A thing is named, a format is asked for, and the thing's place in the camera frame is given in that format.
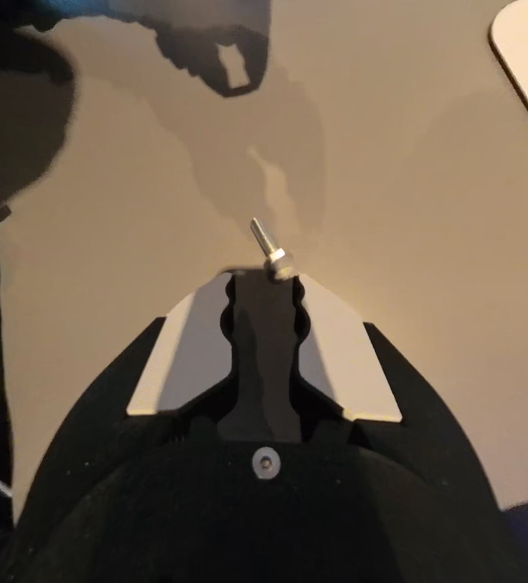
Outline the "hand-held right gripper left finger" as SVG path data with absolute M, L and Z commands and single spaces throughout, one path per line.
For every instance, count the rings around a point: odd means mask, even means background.
M 127 405 L 129 416 L 180 412 L 232 373 L 232 345 L 222 317 L 232 274 L 186 295 L 166 316 Z

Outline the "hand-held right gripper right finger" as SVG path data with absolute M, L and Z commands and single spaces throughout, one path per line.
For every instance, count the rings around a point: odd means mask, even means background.
M 349 421 L 402 421 L 362 316 L 307 274 L 302 307 L 310 330 L 298 348 L 300 378 Z

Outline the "silver steel bolt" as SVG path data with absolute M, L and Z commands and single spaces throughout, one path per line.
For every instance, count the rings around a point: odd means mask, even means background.
M 297 276 L 293 256 L 279 243 L 270 229 L 258 218 L 252 218 L 250 229 L 265 256 L 264 267 L 273 281 L 288 281 Z

